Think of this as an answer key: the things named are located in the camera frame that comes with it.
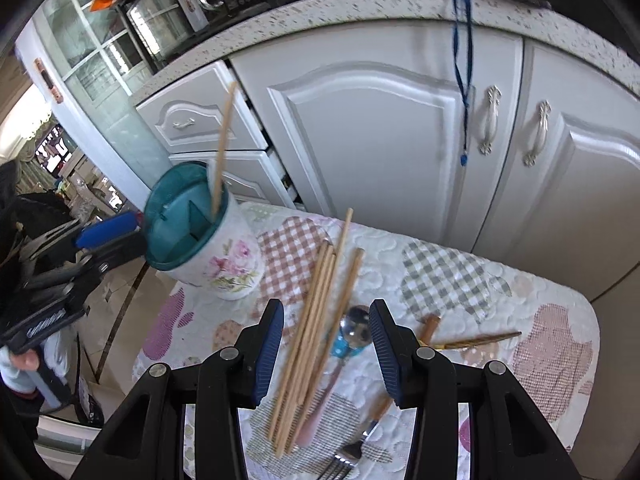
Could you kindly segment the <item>person left hand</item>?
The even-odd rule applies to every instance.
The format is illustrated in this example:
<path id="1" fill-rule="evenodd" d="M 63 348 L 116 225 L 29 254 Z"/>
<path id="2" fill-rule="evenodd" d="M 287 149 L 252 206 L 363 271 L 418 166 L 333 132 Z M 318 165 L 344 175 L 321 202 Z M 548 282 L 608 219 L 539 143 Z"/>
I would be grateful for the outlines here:
<path id="1" fill-rule="evenodd" d="M 12 365 L 18 370 L 26 370 L 26 372 L 36 372 L 38 370 L 40 359 L 35 350 L 27 350 L 23 354 L 9 353 Z"/>

